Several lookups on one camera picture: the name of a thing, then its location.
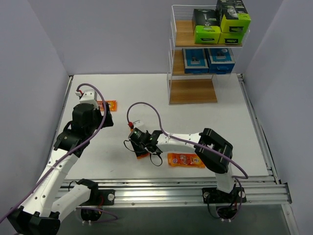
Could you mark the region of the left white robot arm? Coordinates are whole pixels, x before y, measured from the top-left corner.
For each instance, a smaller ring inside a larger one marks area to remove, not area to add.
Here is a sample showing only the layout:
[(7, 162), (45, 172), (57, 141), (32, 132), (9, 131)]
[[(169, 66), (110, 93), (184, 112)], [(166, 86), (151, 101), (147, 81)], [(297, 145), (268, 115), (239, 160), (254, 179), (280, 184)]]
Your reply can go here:
[(113, 126), (108, 103), (103, 107), (104, 112), (100, 111), (97, 103), (80, 103), (73, 108), (72, 120), (58, 135), (40, 179), (7, 216), (16, 232), (22, 235), (55, 235), (61, 222), (78, 206), (103, 204), (104, 196), (98, 184), (88, 179), (79, 180), (66, 195), (55, 198), (91, 137), (98, 130)]

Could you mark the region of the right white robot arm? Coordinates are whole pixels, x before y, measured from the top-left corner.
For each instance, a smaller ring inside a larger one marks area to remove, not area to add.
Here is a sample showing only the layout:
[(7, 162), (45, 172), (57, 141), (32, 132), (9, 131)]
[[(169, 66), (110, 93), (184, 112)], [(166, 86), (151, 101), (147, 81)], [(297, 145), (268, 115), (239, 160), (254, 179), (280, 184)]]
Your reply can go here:
[(196, 154), (210, 171), (215, 173), (217, 196), (223, 202), (235, 196), (234, 180), (229, 163), (233, 146), (210, 128), (194, 134), (165, 134), (160, 130), (153, 133), (135, 127), (128, 139), (140, 149), (152, 154), (169, 152)]

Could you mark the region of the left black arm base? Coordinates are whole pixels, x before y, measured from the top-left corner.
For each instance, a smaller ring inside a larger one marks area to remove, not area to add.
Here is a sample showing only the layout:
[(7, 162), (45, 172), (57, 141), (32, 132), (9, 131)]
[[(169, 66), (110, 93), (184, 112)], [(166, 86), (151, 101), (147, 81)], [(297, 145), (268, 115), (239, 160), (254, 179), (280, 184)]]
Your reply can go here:
[(112, 206), (115, 200), (114, 189), (101, 189), (99, 191), (99, 206)]

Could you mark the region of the small black green razor box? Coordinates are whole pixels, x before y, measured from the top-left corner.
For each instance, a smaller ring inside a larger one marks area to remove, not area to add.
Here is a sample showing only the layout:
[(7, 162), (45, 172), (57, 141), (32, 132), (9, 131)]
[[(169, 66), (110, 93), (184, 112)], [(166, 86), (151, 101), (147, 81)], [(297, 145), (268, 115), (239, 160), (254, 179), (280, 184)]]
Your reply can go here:
[(251, 17), (242, 0), (218, 0), (216, 11), (222, 33), (246, 33)]

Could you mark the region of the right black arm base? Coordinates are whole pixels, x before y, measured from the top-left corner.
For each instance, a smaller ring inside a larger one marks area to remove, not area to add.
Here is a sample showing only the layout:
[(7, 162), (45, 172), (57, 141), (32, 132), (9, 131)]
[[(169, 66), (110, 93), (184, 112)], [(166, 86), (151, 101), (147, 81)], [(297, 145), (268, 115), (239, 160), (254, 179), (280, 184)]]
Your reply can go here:
[(245, 190), (235, 187), (230, 193), (217, 190), (216, 188), (202, 188), (203, 202), (207, 204), (231, 204), (246, 202)]

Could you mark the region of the black green razor pack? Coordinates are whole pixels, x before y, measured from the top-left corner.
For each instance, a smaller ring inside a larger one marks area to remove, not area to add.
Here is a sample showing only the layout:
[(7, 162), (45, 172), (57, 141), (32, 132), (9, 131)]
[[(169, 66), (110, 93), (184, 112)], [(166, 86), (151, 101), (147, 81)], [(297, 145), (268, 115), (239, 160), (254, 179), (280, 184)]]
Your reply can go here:
[(195, 44), (218, 43), (221, 30), (215, 10), (194, 9), (192, 26)]

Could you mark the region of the tall green black razor box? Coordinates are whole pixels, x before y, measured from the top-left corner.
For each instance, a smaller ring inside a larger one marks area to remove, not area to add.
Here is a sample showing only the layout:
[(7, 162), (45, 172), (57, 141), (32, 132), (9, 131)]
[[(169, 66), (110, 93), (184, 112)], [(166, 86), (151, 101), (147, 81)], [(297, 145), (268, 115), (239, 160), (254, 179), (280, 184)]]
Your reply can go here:
[(219, 45), (240, 45), (245, 33), (221, 32), (217, 44)]

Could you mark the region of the blue white razor box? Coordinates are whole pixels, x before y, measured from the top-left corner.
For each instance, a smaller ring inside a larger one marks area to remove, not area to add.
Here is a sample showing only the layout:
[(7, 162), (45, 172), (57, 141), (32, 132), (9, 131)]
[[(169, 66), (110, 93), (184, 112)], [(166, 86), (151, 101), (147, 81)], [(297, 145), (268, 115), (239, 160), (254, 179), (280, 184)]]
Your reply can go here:
[(205, 74), (209, 72), (205, 50), (199, 49), (183, 49), (184, 72), (186, 74)]

